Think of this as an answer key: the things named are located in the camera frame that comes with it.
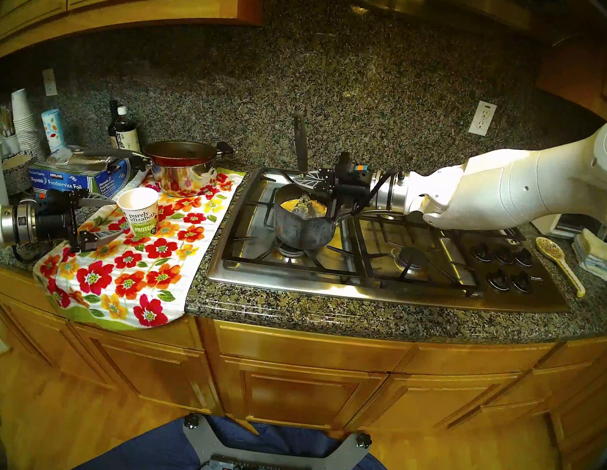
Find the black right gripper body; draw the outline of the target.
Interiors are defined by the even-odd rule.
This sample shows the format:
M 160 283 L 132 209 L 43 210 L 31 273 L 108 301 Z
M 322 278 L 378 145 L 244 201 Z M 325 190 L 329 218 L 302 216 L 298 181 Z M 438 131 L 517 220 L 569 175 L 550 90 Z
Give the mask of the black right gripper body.
M 349 153 L 340 153 L 334 174 L 328 219 L 337 225 L 345 218 L 361 214 L 368 206 L 372 199 L 373 173 L 367 165 L 355 162 Z

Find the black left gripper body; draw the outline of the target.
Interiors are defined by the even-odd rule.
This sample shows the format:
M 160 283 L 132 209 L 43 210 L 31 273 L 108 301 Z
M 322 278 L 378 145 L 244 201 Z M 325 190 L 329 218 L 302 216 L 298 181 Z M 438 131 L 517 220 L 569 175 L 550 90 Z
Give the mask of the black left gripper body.
M 31 243 L 66 240 L 73 253 L 76 251 L 78 227 L 76 210 L 78 198 L 86 192 L 49 189 L 43 200 L 36 202 L 32 222 Z

